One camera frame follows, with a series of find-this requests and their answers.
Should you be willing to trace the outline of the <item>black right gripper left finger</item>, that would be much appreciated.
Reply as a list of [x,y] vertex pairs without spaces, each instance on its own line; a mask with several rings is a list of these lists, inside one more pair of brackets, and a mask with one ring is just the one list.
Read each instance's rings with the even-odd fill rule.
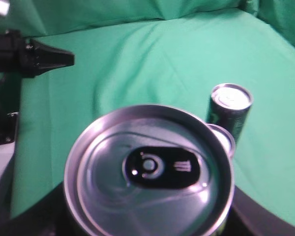
[[70,236],[63,183],[17,217],[0,224],[0,236]]

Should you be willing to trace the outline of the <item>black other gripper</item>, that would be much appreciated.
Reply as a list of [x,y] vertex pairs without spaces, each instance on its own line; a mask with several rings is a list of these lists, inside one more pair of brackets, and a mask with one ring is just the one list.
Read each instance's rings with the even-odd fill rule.
[[0,73],[17,72],[25,78],[33,78],[74,63],[72,52],[26,39],[18,30],[0,34]]

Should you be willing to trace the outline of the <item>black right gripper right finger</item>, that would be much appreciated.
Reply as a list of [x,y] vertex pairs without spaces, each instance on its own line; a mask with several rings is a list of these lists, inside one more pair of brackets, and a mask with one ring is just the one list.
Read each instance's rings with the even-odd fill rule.
[[295,236],[295,226],[266,210],[238,187],[230,212],[234,236]]

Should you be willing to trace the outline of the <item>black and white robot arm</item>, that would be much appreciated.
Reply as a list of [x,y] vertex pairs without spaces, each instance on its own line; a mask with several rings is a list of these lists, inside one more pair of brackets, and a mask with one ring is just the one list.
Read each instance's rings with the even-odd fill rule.
[[[34,39],[26,40],[18,30],[0,34],[0,73],[17,72],[33,78],[53,69],[73,66],[72,52],[48,46]],[[210,107],[222,107],[225,117],[236,107],[249,108],[252,95],[244,87],[232,83],[219,84],[210,95]],[[0,180],[13,157],[16,140],[14,113],[0,111]],[[267,211],[239,188],[235,191],[234,210],[243,225],[255,236],[295,236],[295,227]]]

